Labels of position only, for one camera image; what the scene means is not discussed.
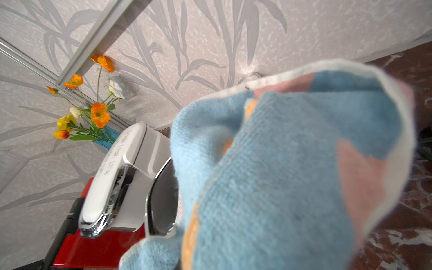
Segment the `blue pink patterned cloth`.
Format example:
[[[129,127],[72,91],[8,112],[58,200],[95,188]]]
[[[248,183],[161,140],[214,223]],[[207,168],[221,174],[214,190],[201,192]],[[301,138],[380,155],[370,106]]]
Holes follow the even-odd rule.
[[[122,270],[347,270],[395,208],[415,97],[382,69],[319,61],[182,109],[171,128],[181,218]]]

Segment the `black coffee machine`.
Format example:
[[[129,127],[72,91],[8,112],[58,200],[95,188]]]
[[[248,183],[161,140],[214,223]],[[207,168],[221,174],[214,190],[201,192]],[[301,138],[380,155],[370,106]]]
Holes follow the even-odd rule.
[[[156,175],[147,198],[147,226],[150,236],[166,236],[174,228],[178,212],[178,181],[168,159]]]

